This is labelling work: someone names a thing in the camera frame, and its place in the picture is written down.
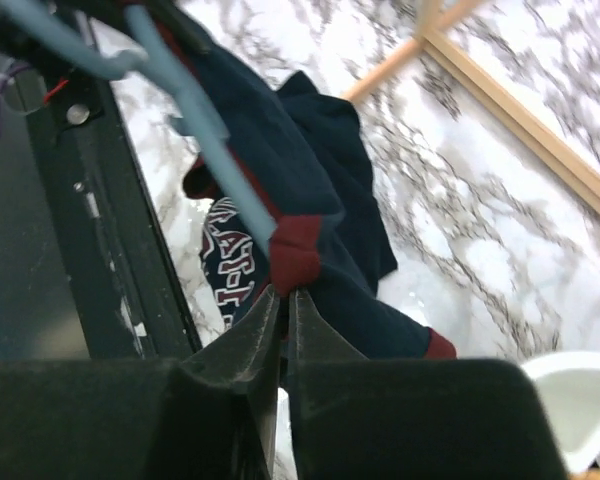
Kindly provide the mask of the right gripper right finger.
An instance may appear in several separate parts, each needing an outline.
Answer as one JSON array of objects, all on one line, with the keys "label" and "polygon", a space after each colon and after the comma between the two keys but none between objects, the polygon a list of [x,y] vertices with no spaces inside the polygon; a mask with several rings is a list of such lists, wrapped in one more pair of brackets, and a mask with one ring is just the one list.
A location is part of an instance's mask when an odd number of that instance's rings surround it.
[{"label": "right gripper right finger", "polygon": [[369,360],[289,301],[289,410],[302,479],[563,479],[534,386],[502,360]]}]

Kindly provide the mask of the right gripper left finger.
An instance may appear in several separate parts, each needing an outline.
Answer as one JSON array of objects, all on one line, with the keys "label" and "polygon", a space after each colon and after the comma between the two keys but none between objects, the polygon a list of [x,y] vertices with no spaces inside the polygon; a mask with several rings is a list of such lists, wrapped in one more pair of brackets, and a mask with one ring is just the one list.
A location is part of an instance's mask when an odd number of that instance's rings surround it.
[{"label": "right gripper left finger", "polygon": [[267,479],[279,298],[187,360],[0,362],[0,479]]}]

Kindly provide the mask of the navy maroon tank top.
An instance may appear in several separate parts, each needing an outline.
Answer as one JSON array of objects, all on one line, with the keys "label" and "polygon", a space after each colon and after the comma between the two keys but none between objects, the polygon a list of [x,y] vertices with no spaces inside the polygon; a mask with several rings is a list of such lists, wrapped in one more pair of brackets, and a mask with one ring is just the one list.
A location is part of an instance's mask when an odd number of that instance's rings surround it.
[{"label": "navy maroon tank top", "polygon": [[199,256],[225,324],[268,286],[280,295],[305,287],[322,318],[369,358],[454,357],[451,342],[378,299],[397,261],[352,104],[322,94],[302,72],[271,88],[200,25],[194,32],[206,53],[171,33],[164,40],[210,97],[233,159],[277,224],[260,251],[206,162],[185,175],[185,195],[211,201]]}]

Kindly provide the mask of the blue plastic hanger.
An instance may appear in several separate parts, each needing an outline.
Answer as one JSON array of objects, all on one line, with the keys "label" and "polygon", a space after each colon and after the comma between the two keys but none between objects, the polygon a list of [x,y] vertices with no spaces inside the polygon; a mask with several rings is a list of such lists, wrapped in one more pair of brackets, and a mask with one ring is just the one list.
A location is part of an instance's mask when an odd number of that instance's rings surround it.
[{"label": "blue plastic hanger", "polygon": [[89,74],[104,80],[120,80],[137,72],[169,94],[181,116],[171,120],[180,135],[192,135],[205,163],[222,190],[232,197],[243,223],[264,254],[276,224],[238,164],[228,151],[228,131],[201,85],[162,40],[149,12],[141,5],[124,10],[131,34],[143,53],[123,50],[103,57],[81,37],[53,16],[38,1],[0,1],[0,16],[15,24],[44,47]]}]

